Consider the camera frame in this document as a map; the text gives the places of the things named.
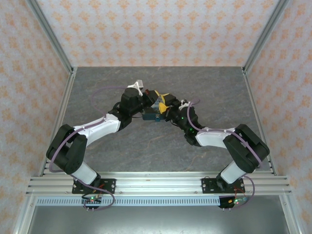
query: gray stone surface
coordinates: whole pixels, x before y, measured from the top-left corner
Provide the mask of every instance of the gray stone surface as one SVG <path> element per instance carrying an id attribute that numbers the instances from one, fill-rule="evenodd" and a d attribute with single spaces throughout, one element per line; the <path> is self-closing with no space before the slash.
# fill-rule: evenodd
<path id="1" fill-rule="evenodd" d="M 211 128 L 247 124 L 259 135 L 251 101 L 239 67 L 80 67 L 63 123 L 71 126 L 101 117 L 91 95 L 104 86 L 143 80 L 144 90 L 172 93 L 178 99 L 200 98 L 195 106 L 199 123 Z M 95 98 L 109 111 L 123 90 L 105 90 Z M 124 130 L 93 142 L 85 162 L 96 171 L 220 171 L 232 161 L 226 149 L 189 145 L 183 132 L 169 122 L 133 119 Z M 268 170 L 265 161 L 262 170 Z"/>

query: orange floral pattern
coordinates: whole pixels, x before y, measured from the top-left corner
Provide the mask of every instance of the orange floral pattern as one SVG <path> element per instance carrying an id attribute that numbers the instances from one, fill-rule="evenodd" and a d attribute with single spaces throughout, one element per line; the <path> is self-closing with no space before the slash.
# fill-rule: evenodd
<path id="1" fill-rule="evenodd" d="M 290 177 L 306 230 L 312 230 L 311 12 L 310 0 L 293 0 L 248 73 L 271 155 Z"/>
<path id="2" fill-rule="evenodd" d="M 243 66 L 278 0 L 39 3 L 74 66 Z"/>
<path id="3" fill-rule="evenodd" d="M 0 15 L 0 233 L 10 234 L 44 159 L 68 74 L 26 1 L 1 1 Z"/>

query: patterned wallpaper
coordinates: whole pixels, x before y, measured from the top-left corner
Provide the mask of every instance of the patterned wallpaper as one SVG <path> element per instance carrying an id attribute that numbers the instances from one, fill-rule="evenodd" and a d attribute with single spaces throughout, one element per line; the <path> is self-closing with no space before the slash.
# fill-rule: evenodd
<path id="1" fill-rule="evenodd" d="M 39 0 L 73 66 L 243 66 L 278 0 Z"/>
<path id="2" fill-rule="evenodd" d="M 311 0 L 289 3 L 248 77 L 278 172 L 290 176 L 312 230 Z"/>
<path id="3" fill-rule="evenodd" d="M 38 174 L 68 74 L 25 0 L 0 1 L 0 233 Z"/>

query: floor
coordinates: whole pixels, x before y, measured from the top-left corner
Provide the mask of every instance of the floor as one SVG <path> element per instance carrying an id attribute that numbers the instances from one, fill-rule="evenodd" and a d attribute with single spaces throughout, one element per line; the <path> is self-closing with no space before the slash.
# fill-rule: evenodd
<path id="1" fill-rule="evenodd" d="M 178 99 L 200 98 L 195 111 L 199 123 L 212 128 L 247 124 L 259 129 L 240 67 L 79 67 L 63 123 L 71 126 L 93 121 L 101 114 L 90 102 L 104 86 L 123 86 L 143 80 L 144 89 L 172 93 Z M 107 90 L 95 98 L 109 111 L 123 90 Z M 181 172 L 220 171 L 232 158 L 226 149 L 189 145 L 183 132 L 169 122 L 133 119 L 124 130 L 88 146 L 85 162 L 96 171 Z M 267 160 L 260 170 L 268 170 Z"/>
<path id="2" fill-rule="evenodd" d="M 28 234 L 288 234 L 278 196 L 256 196 L 242 209 L 217 206 L 36 207 Z"/>

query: mounting plate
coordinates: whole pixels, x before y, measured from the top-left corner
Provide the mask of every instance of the mounting plate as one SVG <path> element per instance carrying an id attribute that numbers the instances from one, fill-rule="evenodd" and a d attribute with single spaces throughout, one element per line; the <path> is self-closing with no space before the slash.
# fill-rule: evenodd
<path id="1" fill-rule="evenodd" d="M 102 189 L 105 189 L 113 194 L 115 193 L 116 179 L 101 179 L 99 184 L 100 185 L 104 184 Z M 72 194 L 99 194 L 99 193 L 101 193 L 101 191 L 99 190 L 94 191 L 84 186 L 79 181 L 74 180 Z"/>
<path id="2" fill-rule="evenodd" d="M 216 178 L 202 178 L 201 179 L 201 188 L 203 190 L 203 194 L 234 194 L 234 187 L 241 189 L 245 192 L 244 180 L 238 179 L 233 184 L 232 188 L 226 188 L 225 191 L 222 191 L 218 185 L 216 184 Z"/>

